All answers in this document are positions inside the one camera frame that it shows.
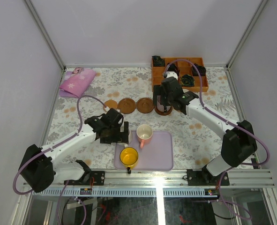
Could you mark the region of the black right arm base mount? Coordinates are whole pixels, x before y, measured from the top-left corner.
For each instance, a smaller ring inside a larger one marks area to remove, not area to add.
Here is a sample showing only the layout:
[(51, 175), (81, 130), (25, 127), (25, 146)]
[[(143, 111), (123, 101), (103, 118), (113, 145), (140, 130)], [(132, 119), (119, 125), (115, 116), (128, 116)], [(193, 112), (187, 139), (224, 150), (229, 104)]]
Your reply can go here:
[(202, 169), (186, 169), (186, 178), (189, 186), (229, 186), (228, 173), (220, 173), (213, 176), (207, 170), (207, 166)]

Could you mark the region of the white ceramic mug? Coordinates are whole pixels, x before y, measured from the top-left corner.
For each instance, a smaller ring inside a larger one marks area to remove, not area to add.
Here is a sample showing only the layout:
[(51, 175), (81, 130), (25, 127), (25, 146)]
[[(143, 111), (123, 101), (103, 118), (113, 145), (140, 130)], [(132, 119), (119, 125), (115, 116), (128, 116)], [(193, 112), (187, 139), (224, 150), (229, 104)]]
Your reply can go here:
[(123, 144), (124, 147), (125, 147), (125, 148), (128, 147), (129, 144), (131, 143), (131, 141), (132, 141), (132, 131), (129, 130), (129, 131), (128, 131), (128, 143), (124, 143), (124, 144)]

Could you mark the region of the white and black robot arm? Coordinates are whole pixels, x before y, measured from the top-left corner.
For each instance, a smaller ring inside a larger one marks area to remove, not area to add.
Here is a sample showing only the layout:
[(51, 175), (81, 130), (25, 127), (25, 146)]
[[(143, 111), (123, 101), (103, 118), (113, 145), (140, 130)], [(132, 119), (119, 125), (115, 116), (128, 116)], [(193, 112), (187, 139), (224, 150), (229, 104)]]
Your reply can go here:
[(19, 173), (36, 193), (57, 182), (91, 185), (92, 171), (84, 161), (77, 159), (71, 163), (63, 163), (63, 159), (97, 140), (102, 144), (128, 144), (129, 133), (129, 123), (124, 121), (120, 112), (112, 108), (106, 114), (86, 119), (80, 130), (52, 144), (29, 146), (20, 164)]
[(218, 181), (219, 174), (242, 164), (257, 151), (257, 144), (250, 122), (235, 122), (223, 117), (218, 111), (207, 107), (201, 95), (184, 92), (174, 77), (165, 78), (153, 87), (153, 104), (171, 106), (184, 115), (193, 117), (210, 128), (222, 139), (221, 153), (206, 164), (202, 180), (207, 185)]

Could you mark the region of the light bamboo coaster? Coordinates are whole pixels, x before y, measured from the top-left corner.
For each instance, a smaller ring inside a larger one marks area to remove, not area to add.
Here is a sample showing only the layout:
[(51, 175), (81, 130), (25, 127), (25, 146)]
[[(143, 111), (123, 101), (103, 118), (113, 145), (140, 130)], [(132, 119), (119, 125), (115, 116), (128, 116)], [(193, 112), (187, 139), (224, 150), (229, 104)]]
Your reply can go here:
[(109, 99), (105, 102), (105, 105), (104, 105), (103, 109), (105, 111), (108, 111), (111, 108), (118, 109), (118, 103), (115, 100)]

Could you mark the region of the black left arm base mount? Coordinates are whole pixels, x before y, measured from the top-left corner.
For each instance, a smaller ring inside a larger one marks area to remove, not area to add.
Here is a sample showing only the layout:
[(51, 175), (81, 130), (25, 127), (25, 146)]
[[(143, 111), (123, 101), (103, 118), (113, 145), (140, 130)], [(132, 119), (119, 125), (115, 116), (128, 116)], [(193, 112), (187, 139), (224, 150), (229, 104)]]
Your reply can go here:
[(92, 171), (83, 161), (78, 160), (77, 164), (83, 169), (83, 175), (77, 179), (64, 180), (64, 184), (73, 186), (103, 186), (105, 183), (105, 171)]

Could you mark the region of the grey purple ceramic mug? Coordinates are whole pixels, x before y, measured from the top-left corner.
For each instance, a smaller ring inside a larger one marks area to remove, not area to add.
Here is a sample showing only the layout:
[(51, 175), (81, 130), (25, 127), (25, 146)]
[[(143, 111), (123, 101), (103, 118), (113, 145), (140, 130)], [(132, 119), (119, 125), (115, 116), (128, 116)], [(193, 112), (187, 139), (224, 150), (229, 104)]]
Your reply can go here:
[(172, 111), (172, 106), (163, 106), (163, 113), (170, 114)]

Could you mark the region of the yellow ceramic mug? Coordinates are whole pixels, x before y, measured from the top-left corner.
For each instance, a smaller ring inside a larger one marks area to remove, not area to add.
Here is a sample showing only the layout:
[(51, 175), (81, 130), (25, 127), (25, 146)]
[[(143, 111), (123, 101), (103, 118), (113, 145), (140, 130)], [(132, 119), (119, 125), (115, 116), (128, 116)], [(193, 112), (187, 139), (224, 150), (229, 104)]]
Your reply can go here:
[(120, 162), (126, 167), (128, 172), (137, 165), (139, 159), (139, 154), (136, 149), (132, 147), (127, 147), (123, 149), (120, 153)]

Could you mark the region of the dark wooden grooved coaster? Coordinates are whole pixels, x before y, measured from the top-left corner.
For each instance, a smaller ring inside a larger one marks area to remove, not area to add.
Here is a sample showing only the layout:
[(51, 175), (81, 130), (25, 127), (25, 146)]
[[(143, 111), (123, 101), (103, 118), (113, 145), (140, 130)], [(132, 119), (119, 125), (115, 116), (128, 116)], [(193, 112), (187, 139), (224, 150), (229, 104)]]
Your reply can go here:
[(141, 113), (150, 113), (154, 109), (153, 100), (148, 97), (143, 97), (136, 102), (136, 108)]
[(118, 103), (118, 109), (123, 114), (130, 114), (136, 109), (136, 102), (130, 98), (124, 98)]
[(163, 106), (163, 105), (158, 105), (154, 107), (155, 112), (161, 116), (167, 116), (169, 115), (172, 110), (173, 107), (172, 106)]

